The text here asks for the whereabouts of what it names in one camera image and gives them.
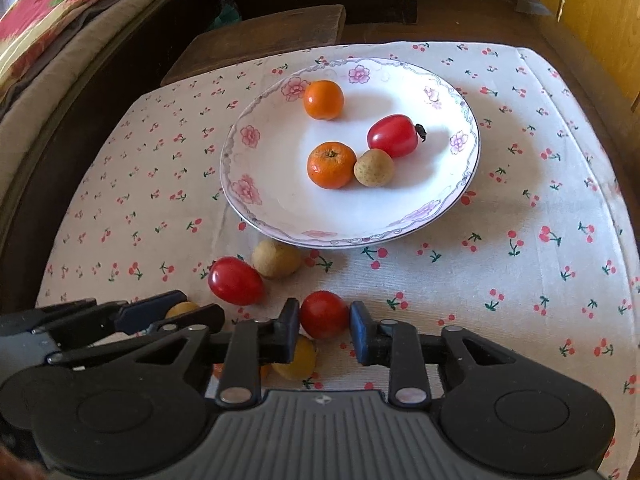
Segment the floral red yellow blanket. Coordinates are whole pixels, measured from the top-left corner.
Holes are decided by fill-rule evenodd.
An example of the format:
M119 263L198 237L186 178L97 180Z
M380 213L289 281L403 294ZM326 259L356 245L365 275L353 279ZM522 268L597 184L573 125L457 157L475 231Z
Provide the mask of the floral red yellow blanket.
M5 96L52 41L99 0L17 0L1 18L1 94Z

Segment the red tomato small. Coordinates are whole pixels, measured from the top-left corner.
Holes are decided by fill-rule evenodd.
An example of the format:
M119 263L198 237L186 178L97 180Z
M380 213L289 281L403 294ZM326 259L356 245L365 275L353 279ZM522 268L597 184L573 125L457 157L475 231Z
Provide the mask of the red tomato small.
M299 322L314 339L331 339L349 328L349 308L334 292L317 290L305 298Z

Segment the red tomato large front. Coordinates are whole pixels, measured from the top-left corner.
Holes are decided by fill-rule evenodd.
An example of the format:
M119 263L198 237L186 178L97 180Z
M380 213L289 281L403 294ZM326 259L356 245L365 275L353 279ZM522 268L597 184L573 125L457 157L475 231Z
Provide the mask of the red tomato large front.
M415 124L406 115L393 114L383 117L369 129L367 142L370 150L376 148L391 158L401 158L413 153L426 137L422 125Z

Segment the white floral plate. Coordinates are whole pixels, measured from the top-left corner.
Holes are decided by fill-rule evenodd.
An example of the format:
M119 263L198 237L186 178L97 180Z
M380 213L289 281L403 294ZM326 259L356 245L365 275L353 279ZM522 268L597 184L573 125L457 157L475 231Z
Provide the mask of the white floral plate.
M368 133L404 118L416 140L380 168ZM229 205L274 240L306 248L356 248L405 236L462 197L480 162L480 129L442 77L391 58L344 58L299 70L255 98L222 144L219 177Z

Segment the orange mandarin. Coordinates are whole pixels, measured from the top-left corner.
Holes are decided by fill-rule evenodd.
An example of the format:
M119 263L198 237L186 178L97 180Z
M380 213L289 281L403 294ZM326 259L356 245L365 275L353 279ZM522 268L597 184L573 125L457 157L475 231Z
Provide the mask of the orange mandarin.
M337 190L352 180L356 161L356 154L348 145L337 141L324 142L310 152L307 174L320 188Z
M337 118L341 115L344 103L341 87L330 80L316 80L308 84L303 96L305 112L318 120Z
M265 382L272 372L272 365L266 364L262 366L259 369L259 371L260 371L260 381ZM254 372L253 365L235 366L232 368L233 376L248 377L251 374L253 374L253 372ZM212 374L217 380L221 380L221 377L224 376L224 363L214 364Z

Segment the cherry print tablecloth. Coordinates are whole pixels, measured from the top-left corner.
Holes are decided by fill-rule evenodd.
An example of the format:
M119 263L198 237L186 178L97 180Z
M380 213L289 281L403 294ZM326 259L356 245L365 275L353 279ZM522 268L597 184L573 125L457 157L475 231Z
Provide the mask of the cherry print tablecloth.
M250 258L258 233L227 205L219 152L242 109L298 70L391 58L441 76L480 126L480 164L425 229L355 250L307 250L257 308L318 289L425 333L459 324L572 376L611 404L600 471L626 479L639 446L639 257L614 170L555 67L533 50L394 42L299 51L213 70L140 96L89 166L58 229L37 302L213 296L212 263Z

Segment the dark wooden stool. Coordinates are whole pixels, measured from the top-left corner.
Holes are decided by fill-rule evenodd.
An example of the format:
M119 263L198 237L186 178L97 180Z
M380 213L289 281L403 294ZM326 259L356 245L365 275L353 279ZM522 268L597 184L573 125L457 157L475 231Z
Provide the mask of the dark wooden stool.
M251 18L204 32L191 41L160 84L167 86L256 58L334 46L342 38L345 18L344 6L327 4Z

